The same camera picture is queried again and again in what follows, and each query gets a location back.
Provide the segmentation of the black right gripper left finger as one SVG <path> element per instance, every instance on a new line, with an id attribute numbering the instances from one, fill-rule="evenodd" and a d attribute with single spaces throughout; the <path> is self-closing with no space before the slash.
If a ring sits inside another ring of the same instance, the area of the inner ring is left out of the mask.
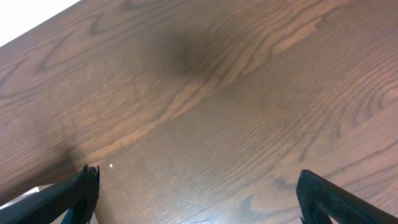
<path id="1" fill-rule="evenodd" d="M 92 219 L 99 199 L 100 168 L 85 165 L 73 177 L 53 184 L 1 210 L 1 224 L 84 224 Z"/>

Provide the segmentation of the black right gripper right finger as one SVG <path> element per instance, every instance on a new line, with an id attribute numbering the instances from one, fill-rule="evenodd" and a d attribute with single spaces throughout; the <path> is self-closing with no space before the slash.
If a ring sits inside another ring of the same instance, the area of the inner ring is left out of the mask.
<path id="1" fill-rule="evenodd" d="M 310 170 L 302 170 L 296 194 L 304 224 L 397 223 L 397 217 L 367 203 Z"/>

